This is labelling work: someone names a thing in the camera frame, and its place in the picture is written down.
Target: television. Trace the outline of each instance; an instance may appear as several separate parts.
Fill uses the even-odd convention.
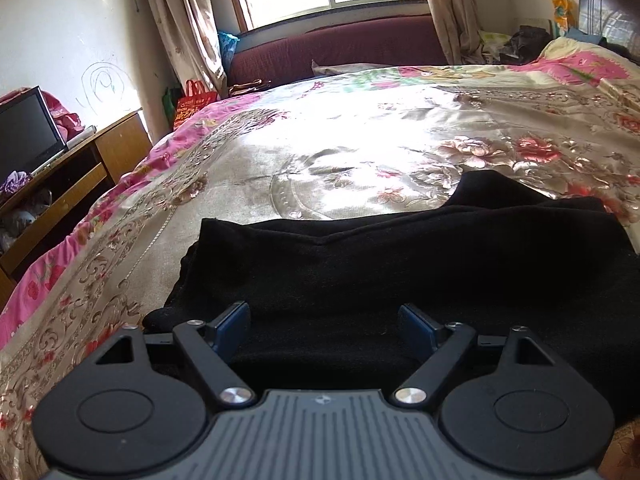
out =
[[[0,184],[12,171],[33,173],[64,151],[39,87],[0,105]]]

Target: maroon cushion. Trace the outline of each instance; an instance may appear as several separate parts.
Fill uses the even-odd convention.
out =
[[[396,16],[320,28],[243,50],[233,58],[228,83],[263,79],[279,86],[308,79],[314,76],[311,60],[320,66],[447,64],[431,16]]]

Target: bed sheet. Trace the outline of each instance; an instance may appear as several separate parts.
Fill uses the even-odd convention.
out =
[[[0,474],[46,470],[31,436],[38,400],[162,306],[202,217],[423,210],[465,171],[492,169],[552,198],[597,196],[640,240],[639,85],[637,66],[561,39],[524,67],[370,70],[205,108],[18,284],[0,317]],[[608,478],[636,463],[633,427],[620,431]]]

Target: purple cloth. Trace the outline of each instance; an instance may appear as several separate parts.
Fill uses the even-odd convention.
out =
[[[24,171],[12,171],[0,186],[0,203],[5,202],[11,195],[15,194],[21,187],[25,186],[33,177]]]

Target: red bag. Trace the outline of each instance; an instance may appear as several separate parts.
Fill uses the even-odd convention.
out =
[[[202,81],[189,79],[187,81],[187,95],[178,99],[178,105],[175,107],[174,131],[193,114],[217,100],[218,92],[207,92]]]

